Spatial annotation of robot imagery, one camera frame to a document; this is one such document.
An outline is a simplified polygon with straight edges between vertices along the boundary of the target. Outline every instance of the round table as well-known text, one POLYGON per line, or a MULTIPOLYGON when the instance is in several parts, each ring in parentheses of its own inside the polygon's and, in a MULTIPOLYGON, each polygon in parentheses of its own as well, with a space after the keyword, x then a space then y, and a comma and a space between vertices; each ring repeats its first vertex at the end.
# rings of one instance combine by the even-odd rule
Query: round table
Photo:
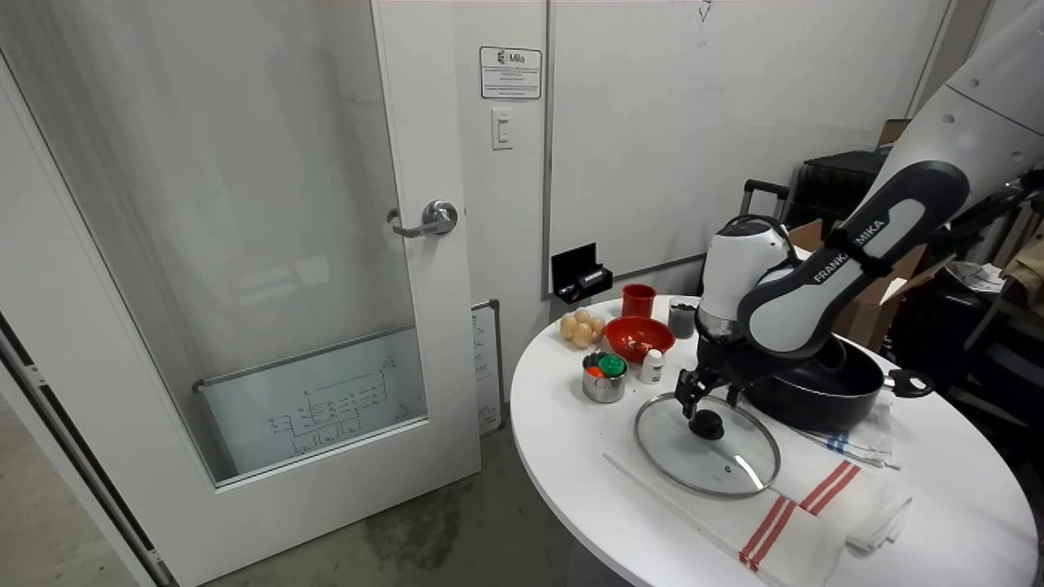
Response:
MULTIPOLYGON (((588 307, 606 319, 620 300, 588 307)), ((741 559, 672 516, 653 493, 620 479, 606 461, 612 440, 632 434, 643 401, 672 387, 694 366, 694 336, 667 353, 659 386, 629 381, 624 401, 592 403, 580 357, 546 327, 521 353, 511 377, 511 427, 521 463, 561 526, 629 582, 749 582, 741 559)), ((1030 505, 996 445, 939 393, 894 401, 894 472, 912 493, 898 543, 873 553, 841 551, 832 582, 1030 582, 1036 529, 1030 505)))

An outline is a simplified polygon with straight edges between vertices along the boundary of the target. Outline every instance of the glass lid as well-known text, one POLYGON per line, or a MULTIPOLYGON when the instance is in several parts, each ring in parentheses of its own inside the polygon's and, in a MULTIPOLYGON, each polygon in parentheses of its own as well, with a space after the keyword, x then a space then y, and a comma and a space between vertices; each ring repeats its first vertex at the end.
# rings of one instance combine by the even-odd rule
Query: glass lid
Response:
POLYGON ((700 434, 690 427, 682 403, 662 393, 643 403, 632 434, 653 466, 690 489, 716 496, 771 489, 779 472, 779 445, 759 421, 721 399, 700 399, 694 421, 700 434))

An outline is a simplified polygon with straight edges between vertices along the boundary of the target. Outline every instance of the door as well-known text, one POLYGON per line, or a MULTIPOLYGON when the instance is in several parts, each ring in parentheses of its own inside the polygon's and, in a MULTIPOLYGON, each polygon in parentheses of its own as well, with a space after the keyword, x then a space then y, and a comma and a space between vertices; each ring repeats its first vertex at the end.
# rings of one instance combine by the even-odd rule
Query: door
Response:
POLYGON ((449 3, 0 26, 0 313, 179 582, 477 469, 449 3))

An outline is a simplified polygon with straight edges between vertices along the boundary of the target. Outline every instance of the door handle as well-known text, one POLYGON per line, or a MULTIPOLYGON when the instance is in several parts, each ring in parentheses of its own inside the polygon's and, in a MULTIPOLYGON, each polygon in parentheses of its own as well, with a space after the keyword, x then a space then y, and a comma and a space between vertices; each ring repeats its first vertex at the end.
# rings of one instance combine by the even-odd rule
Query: door handle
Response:
POLYGON ((449 203, 430 203, 421 212, 421 224, 406 227, 399 209, 384 215, 394 236, 402 237, 421 237, 421 236, 449 236, 458 227, 458 204, 449 203))

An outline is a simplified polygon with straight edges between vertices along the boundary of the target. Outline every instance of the red container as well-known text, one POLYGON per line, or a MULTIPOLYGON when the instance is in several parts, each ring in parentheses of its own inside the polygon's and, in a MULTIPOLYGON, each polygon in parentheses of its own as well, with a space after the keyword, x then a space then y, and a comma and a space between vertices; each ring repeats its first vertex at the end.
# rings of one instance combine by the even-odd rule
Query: red container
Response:
POLYGON ((624 287, 624 313, 620 317, 653 317, 656 289, 645 283, 624 287))
POLYGON ((645 317, 620 317, 600 336, 625 363, 643 363, 648 347, 670 353, 675 345, 672 330, 645 317))

